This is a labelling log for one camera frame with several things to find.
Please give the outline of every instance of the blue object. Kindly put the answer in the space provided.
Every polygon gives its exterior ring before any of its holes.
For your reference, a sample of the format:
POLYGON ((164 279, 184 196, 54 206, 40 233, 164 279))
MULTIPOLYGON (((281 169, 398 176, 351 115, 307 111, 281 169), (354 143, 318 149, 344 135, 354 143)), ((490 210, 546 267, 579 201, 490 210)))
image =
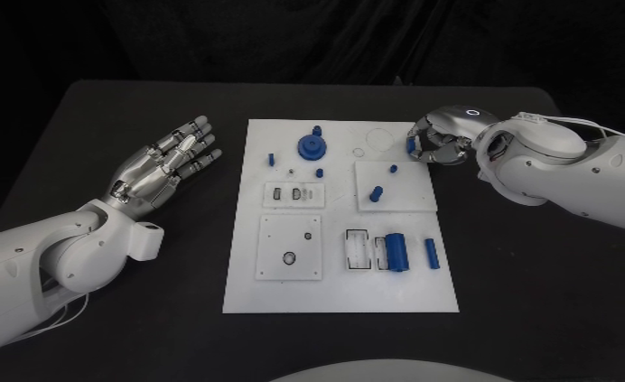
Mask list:
POLYGON ((301 138, 298 143, 299 156, 308 161, 317 161, 327 154, 327 141, 322 138, 322 128, 312 129, 312 135, 301 138))
POLYGON ((392 233, 385 238, 387 245, 389 270, 405 272, 410 269, 408 264, 406 239, 402 233, 392 233))
POLYGON ((415 143, 415 138, 406 140, 406 150, 412 154, 418 150, 418 144, 415 143))
POLYGON ((431 269, 439 269, 439 256, 436 255, 436 245, 434 239, 426 239, 428 258, 431 259, 431 269))
POLYGON ((377 203, 379 201, 380 201, 380 196, 382 196, 382 193, 385 192, 385 190, 382 189, 382 186, 377 186, 376 188, 374 188, 374 191, 372 192, 372 195, 369 196, 369 199, 374 202, 374 203, 377 203))

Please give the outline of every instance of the robotic hand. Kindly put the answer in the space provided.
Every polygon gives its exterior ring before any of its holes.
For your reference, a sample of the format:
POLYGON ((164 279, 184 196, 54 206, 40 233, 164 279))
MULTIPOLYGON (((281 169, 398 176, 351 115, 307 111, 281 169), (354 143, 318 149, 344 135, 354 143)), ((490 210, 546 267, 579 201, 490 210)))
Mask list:
POLYGON ((576 215, 625 228, 625 135, 594 122, 529 113, 500 121, 477 107, 442 107, 415 125, 406 147, 419 161, 447 165, 464 163, 475 150, 480 178, 506 198, 526 206, 551 200, 576 215), (597 127, 604 138, 585 142, 551 120, 597 127), (423 133, 436 150, 418 149, 423 133))
POLYGON ((221 156, 207 117, 180 127, 123 163, 102 200, 77 212, 0 233, 0 346, 117 277, 128 256, 158 256, 164 230, 136 222, 174 195, 181 180, 221 156), (58 285, 44 291, 40 268, 58 285))

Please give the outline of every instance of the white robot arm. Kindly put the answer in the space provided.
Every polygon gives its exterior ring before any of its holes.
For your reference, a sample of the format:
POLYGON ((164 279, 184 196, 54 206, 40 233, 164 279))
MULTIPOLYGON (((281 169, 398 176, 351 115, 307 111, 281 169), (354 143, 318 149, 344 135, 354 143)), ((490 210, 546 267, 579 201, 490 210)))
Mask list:
POLYGON ((103 200, 0 233, 0 346, 117 277, 128 256, 158 256, 164 229, 136 222, 174 195, 182 179, 221 156, 198 117, 123 163, 103 200), (44 290, 42 268, 58 285, 44 290))
POLYGON ((576 215, 625 228, 625 136, 594 122, 529 113, 499 121, 477 107, 442 107, 418 122, 406 143, 410 155, 428 163, 462 163, 474 149, 480 178, 506 198, 526 206, 551 200, 576 215), (594 126, 604 138, 585 142, 551 120, 594 126), (422 134, 436 150, 416 148, 422 134))

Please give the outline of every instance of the black table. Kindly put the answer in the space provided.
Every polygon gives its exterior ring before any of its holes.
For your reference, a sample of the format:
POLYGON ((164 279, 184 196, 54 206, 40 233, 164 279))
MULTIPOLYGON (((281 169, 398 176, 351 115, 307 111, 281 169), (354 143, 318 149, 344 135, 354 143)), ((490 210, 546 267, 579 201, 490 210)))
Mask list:
POLYGON ((167 230, 159 258, 129 260, 80 318, 0 349, 0 378, 266 381, 374 358, 517 379, 625 377, 625 231, 507 201, 474 162, 431 167, 460 313, 221 314, 247 120, 416 121, 458 103, 501 118, 558 113, 539 89, 74 84, 2 229, 99 198, 120 162, 201 114, 226 154, 146 219, 167 230))

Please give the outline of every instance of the silver robotic hand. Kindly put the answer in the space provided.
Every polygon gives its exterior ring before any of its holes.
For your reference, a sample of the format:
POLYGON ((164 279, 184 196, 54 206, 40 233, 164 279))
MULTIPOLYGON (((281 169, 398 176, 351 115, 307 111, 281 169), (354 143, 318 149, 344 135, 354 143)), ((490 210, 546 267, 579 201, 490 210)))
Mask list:
POLYGON ((625 135, 594 122, 525 112, 500 121, 477 107, 442 107, 415 125, 406 146, 419 161, 447 165, 464 163, 474 150, 480 178, 507 199, 526 206, 551 200, 576 215, 625 228, 625 135), (585 142, 552 121, 592 126, 604 138, 585 142), (418 148, 419 135, 435 150, 418 148))
POLYGON ((200 172, 221 156, 204 154, 216 141, 211 124, 200 116, 126 160, 113 177, 103 201, 139 219, 172 197, 182 179, 200 172))
POLYGON ((216 141, 210 131, 201 116, 130 156, 102 200, 0 233, 0 346, 112 282, 129 256, 156 258, 165 231, 136 221, 164 205, 180 182, 220 158, 221 150, 207 154, 216 141), (50 287, 40 268, 50 274, 50 287))

